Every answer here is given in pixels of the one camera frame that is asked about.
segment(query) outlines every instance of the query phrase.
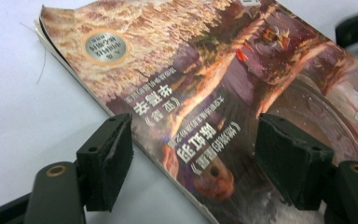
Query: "book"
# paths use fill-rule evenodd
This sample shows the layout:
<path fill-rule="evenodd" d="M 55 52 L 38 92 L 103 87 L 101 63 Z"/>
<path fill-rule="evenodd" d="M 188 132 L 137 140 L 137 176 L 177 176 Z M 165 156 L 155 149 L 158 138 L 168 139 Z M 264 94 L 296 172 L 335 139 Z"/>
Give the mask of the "book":
<path fill-rule="evenodd" d="M 315 223 L 255 162 L 260 113 L 358 161 L 358 59 L 274 0 L 43 7 L 41 42 L 212 223 Z"/>

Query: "cover illustration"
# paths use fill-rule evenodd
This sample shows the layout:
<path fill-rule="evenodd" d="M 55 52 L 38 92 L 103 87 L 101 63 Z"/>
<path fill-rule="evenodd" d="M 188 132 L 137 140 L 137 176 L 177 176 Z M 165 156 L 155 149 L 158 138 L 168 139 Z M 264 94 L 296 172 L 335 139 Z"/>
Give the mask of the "cover illustration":
<path fill-rule="evenodd" d="M 43 7 L 53 54 L 215 223 L 318 223 L 254 160 L 260 113 L 358 161 L 358 60 L 274 0 Z"/>

